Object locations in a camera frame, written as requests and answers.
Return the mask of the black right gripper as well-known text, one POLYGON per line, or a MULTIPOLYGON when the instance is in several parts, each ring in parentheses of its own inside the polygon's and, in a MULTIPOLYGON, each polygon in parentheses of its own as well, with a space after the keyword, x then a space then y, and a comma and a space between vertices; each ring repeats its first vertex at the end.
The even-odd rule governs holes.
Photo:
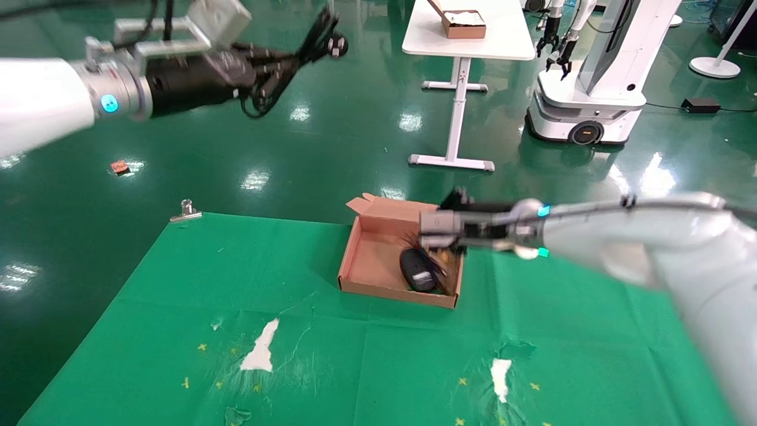
POLYGON ((439 248, 428 249, 435 262, 439 291, 458 293, 465 253, 470 248, 513 251, 518 243, 508 224, 494 219, 510 217, 516 203, 478 202, 463 188, 453 189, 439 205, 439 248))

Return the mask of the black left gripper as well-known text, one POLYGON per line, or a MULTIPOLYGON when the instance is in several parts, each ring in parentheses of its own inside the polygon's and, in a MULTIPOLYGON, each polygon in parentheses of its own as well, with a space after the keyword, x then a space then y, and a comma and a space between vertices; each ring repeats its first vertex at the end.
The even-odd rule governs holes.
POLYGON ((253 67, 234 49, 152 59, 146 68, 152 118, 224 104, 252 89, 253 99, 275 100, 300 70, 294 52, 254 50, 253 67))

